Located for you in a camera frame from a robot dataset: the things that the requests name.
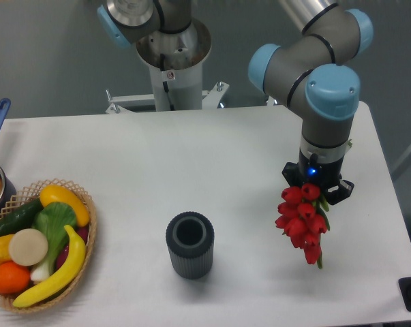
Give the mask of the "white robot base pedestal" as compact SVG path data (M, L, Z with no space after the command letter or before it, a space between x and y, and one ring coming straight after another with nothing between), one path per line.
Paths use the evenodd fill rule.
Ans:
M153 105L156 111L223 108L229 85L219 81L202 88L202 66L211 52L211 34L193 18L180 33L154 31L138 40L135 48L148 67L153 92L149 95L113 97L106 91L108 114L127 112L128 107Z

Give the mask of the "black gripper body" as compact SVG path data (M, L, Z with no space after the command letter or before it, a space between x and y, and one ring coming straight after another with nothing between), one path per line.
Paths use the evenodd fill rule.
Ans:
M302 187L305 183L318 186L326 202L335 205L349 198L354 189L354 183L341 176L343 160L320 163L317 154L306 157L299 151L298 162L287 162L282 174L289 186Z

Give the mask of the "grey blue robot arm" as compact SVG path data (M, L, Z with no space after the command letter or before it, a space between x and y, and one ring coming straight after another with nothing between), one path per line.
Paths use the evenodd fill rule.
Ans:
M299 160L283 176L291 186L313 183L324 200L349 198L341 177L361 83L346 63L372 42L374 29L360 10L336 1L282 1L302 38L283 48L261 46L248 65L250 82L302 119ZM135 46L148 66L159 111L203 107L202 65L211 50L208 29L190 1L104 1L98 18L119 47Z

